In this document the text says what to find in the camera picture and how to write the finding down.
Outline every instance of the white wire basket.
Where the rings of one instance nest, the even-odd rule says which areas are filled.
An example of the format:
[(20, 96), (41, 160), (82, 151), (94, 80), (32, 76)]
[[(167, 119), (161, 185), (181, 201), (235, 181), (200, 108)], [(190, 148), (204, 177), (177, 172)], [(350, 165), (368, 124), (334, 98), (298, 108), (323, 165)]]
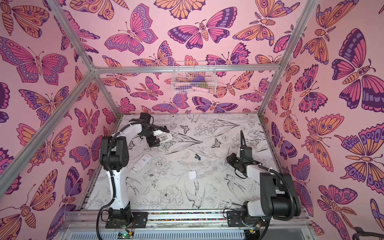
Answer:
[(217, 86), (216, 62), (195, 61), (193, 62), (194, 65), (190, 64), (191, 62), (187, 61), (174, 62), (171, 79), (172, 92), (215, 94)]

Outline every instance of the orange butterfly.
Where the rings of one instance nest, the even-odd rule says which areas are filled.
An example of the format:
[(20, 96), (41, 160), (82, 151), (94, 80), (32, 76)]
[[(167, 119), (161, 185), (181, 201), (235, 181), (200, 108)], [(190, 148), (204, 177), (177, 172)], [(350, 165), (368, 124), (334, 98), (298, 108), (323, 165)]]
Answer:
[[(277, 1), (276, 3), (275, 3), (275, 0), (255, 0), (255, 1), (261, 15), (263, 15), (263, 17), (265, 18), (278, 18), (278, 17), (285, 16), (291, 13), (300, 5), (300, 3), (295, 3), (290, 8), (288, 8), (288, 7), (285, 7), (284, 3), (282, 3), (281, 1)], [(269, 45), (272, 46), (275, 37), (273, 36), (272, 31), (266, 26), (275, 25), (276, 22), (271, 19), (262, 19), (262, 17), (257, 12), (255, 12), (255, 16), (258, 20), (252, 21), (249, 24), (250, 25), (258, 24), (258, 23), (262, 23), (262, 24), (258, 24), (258, 25), (246, 28), (236, 33), (233, 36), (233, 38), (238, 40), (243, 40), (243, 41), (249, 41), (254, 38), (256, 38), (256, 40), (267, 39), (269, 40)]]
[(300, 71), (300, 67), (299, 66), (297, 66), (297, 65), (291, 66), (292, 64), (294, 64), (294, 63), (291, 63), (291, 60), (289, 60), (287, 66), (285, 67), (283, 76), (286, 75), (286, 77), (285, 77), (285, 81), (286, 82), (291, 80), (291, 76), (297, 74)]
[(227, 83), (226, 86), (217, 86), (216, 87), (216, 94), (214, 94), (215, 98), (222, 98), (225, 96), (228, 91), (232, 94), (235, 95), (235, 90), (233, 88), (239, 89), (239, 90), (244, 90), (249, 88), (251, 83), (249, 83), (249, 80), (251, 79), (253, 75), (253, 71), (246, 71), (243, 74), (241, 74), (232, 84), (231, 80), (229, 80), (229, 83)]
[[(123, 0), (113, 0), (113, 1), (119, 4), (119, 6), (129, 10), (127, 4)], [(100, 10), (100, 12), (98, 13), (98, 17), (104, 20), (111, 20), (114, 15), (113, 6), (110, 0), (96, 0), (96, 1), (72, 0), (70, 3), (70, 7), (77, 11), (89, 12), (89, 13), (96, 13)]]
[[(23, 123), (19, 124), (19, 128), (16, 129), (16, 131), (19, 133), (17, 137), (20, 139), (20, 144), (23, 146), (31, 141), (33, 135), (36, 134), (36, 131), (33, 128)], [(43, 144), (39, 147), (39, 149), (35, 152), (29, 161), (32, 164), (32, 167), (28, 169), (27, 172), (31, 172), (34, 166), (38, 166), (40, 163), (44, 163), (48, 158), (50, 158), (52, 162), (60, 161), (61, 164), (64, 164), (62, 158), (66, 152), (65, 147), (68, 145), (71, 132), (71, 126), (67, 126), (61, 130), (52, 141), (54, 135), (53, 132), (51, 140), (43, 142)]]
[(290, 132), (292, 135), (295, 136), (295, 138), (300, 139), (301, 134), (300, 134), (299, 128), (297, 127), (295, 121), (291, 117), (291, 115), (293, 114), (292, 114), (292, 111), (289, 109), (289, 106), (291, 105), (292, 92), (293, 92), (293, 87), (292, 87), (292, 83), (290, 83), (287, 87), (287, 91), (285, 91), (284, 96), (282, 96), (280, 99), (280, 106), (282, 109), (285, 110), (285, 112), (280, 114), (280, 117), (283, 118), (286, 116), (284, 120), (284, 125), (283, 125), (284, 131), (286, 133)]
[(316, 36), (319, 36), (319, 38), (314, 38), (307, 42), (300, 53), (303, 53), (306, 49), (308, 49), (308, 52), (311, 55), (314, 53), (314, 58), (318, 62), (328, 64), (328, 49), (322, 36), (324, 36), (325, 40), (329, 41), (327, 33), (333, 31), (336, 28), (336, 26), (333, 25), (349, 13), (349, 11), (351, 11), (357, 3), (358, 0), (346, 0), (339, 2), (333, 10), (329, 7), (324, 12), (320, 11), (319, 4), (316, 9), (316, 21), (323, 29), (315, 30), (314, 33)]
[(15, 17), (20, 27), (34, 38), (39, 38), (43, 31), (37, 26), (42, 26), (49, 18), (49, 13), (47, 10), (36, 7), (36, 6), (18, 6), (11, 8), (8, 3), (10, 1), (1, 2), (1, 10), (3, 10), (3, 24), (5, 30), (11, 36), (13, 32), (13, 19), (11, 17), (11, 12)]
[(56, 198), (56, 192), (53, 191), (55, 188), (56, 179), (57, 179), (57, 170), (54, 169), (45, 177), (43, 182), (40, 184), (29, 206), (27, 206), (28, 194), (32, 190), (32, 188), (36, 186), (36, 184), (34, 184), (31, 190), (28, 192), (27, 200), (25, 204), (23, 204), (19, 208), (15, 208), (15, 207), (5, 208), (5, 209), (8, 209), (8, 208), (20, 209), (21, 213), (0, 218), (0, 233), (2, 233), (1, 239), (15, 240), (17, 238), (17, 235), (19, 234), (20, 228), (22, 226), (22, 217), (20, 217), (20, 215), (25, 217), (24, 220), (29, 227), (36, 228), (36, 217), (32, 212), (32, 210), (43, 211), (53, 205)]
[(258, 64), (274, 64), (274, 63), (279, 63), (281, 60), (281, 55), (277, 56), (276, 58), (273, 58), (272, 56), (269, 56), (269, 57), (271, 57), (272, 60), (270, 60), (268, 57), (264, 55), (258, 54), (256, 55), (255, 60)]

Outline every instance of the pink butterfly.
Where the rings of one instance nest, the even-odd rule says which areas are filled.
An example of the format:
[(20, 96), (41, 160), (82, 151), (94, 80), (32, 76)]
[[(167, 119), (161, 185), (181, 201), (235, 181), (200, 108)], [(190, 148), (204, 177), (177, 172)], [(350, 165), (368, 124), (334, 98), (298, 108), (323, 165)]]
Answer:
[(116, 122), (117, 118), (110, 108), (103, 108), (103, 113), (108, 124), (111, 124), (111, 122)]
[(35, 83), (43, 74), (48, 84), (59, 85), (59, 73), (68, 65), (67, 58), (56, 53), (35, 58), (22, 46), (0, 36), (0, 52), (3, 60), (17, 66), (17, 72), (23, 83)]
[(147, 85), (147, 88), (145, 87), (144, 84), (139, 83), (143, 89), (141, 88), (135, 88), (138, 91), (144, 91), (144, 92), (136, 92), (136, 93), (131, 93), (130, 95), (134, 98), (142, 98), (144, 100), (147, 100), (150, 98), (151, 100), (156, 101), (157, 97), (159, 95), (163, 95), (163, 92), (159, 90), (159, 86), (155, 84), (150, 77), (145, 78), (145, 84)]
[(97, 110), (92, 115), (93, 110), (91, 109), (91, 112), (88, 114), (87, 109), (84, 109), (84, 113), (80, 111), (79, 109), (75, 108), (74, 113), (76, 114), (76, 117), (79, 119), (79, 126), (83, 128), (84, 135), (87, 135), (88, 132), (92, 131), (92, 134), (96, 131), (96, 126), (98, 124), (98, 117), (100, 116), (100, 110)]
[[(236, 47), (233, 49), (231, 57), (229, 58), (229, 52), (228, 52), (228, 58), (224, 57), (223, 54), (221, 54), (226, 60), (223, 58), (216, 56), (216, 55), (207, 55), (205, 58), (206, 61), (209, 61), (208, 65), (214, 65), (216, 62), (217, 65), (229, 65), (229, 64), (248, 64), (248, 54), (250, 53), (246, 48), (246, 45), (243, 43), (239, 43), (236, 45)], [(216, 72), (216, 74), (219, 77), (225, 76), (227, 72)]]
[(172, 102), (157, 104), (152, 109), (160, 112), (178, 113), (178, 108), (185, 109), (189, 107), (187, 100), (187, 93), (179, 92), (173, 97)]
[(120, 104), (121, 105), (118, 104), (118, 110), (122, 114), (129, 113), (129, 112), (134, 111), (136, 109), (136, 107), (133, 104), (129, 103), (129, 99), (127, 97), (122, 98), (120, 100)]
[[(80, 26), (73, 19), (73, 17), (71, 16), (71, 13), (66, 11), (66, 10), (64, 10), (64, 13), (65, 13), (65, 16), (67, 17), (68, 21), (70, 22), (73, 30), (76, 32), (77, 37), (80, 39), (81, 44), (83, 45), (85, 51), (92, 52), (92, 53), (99, 53), (93, 47), (85, 44), (87, 42), (87, 40), (85, 40), (84, 38), (87, 38), (87, 39), (99, 39), (100, 37), (97, 36), (96, 34), (93, 34), (93, 33), (89, 32), (89, 31), (87, 31), (87, 30), (80, 29)], [(62, 39), (61, 39), (61, 50), (63, 50), (63, 51), (66, 50), (69, 45), (71, 45), (71, 48), (73, 48), (71, 40), (68, 38), (67, 34), (65, 33), (64, 29), (61, 27), (61, 25), (60, 25), (59, 21), (56, 19), (56, 17), (55, 17), (55, 20), (57, 22), (57, 25), (60, 28), (61, 33), (64, 35), (62, 37)], [(77, 59), (79, 58), (79, 54), (76, 52), (75, 49), (73, 51), (74, 51), (73, 52), (74, 60), (75, 60), (75, 62), (77, 62)]]
[(168, 35), (173, 40), (181, 44), (185, 43), (189, 39), (186, 44), (188, 49), (192, 49), (194, 47), (202, 48), (203, 38), (205, 41), (208, 41), (208, 34), (215, 43), (219, 43), (222, 38), (228, 37), (229, 31), (222, 28), (232, 27), (232, 24), (236, 19), (236, 15), (237, 8), (226, 8), (213, 15), (213, 17), (208, 20), (206, 25), (203, 24), (205, 21), (203, 20), (199, 23), (199, 27), (191, 25), (177, 26), (169, 30)]
[(140, 55), (144, 51), (144, 46), (141, 44), (143, 41), (150, 44), (157, 40), (157, 36), (150, 29), (151, 24), (149, 7), (141, 3), (131, 14), (130, 27), (132, 31), (128, 29), (128, 34), (113, 35), (105, 41), (104, 45), (108, 49), (117, 49), (120, 52), (128, 49), (130, 52)]

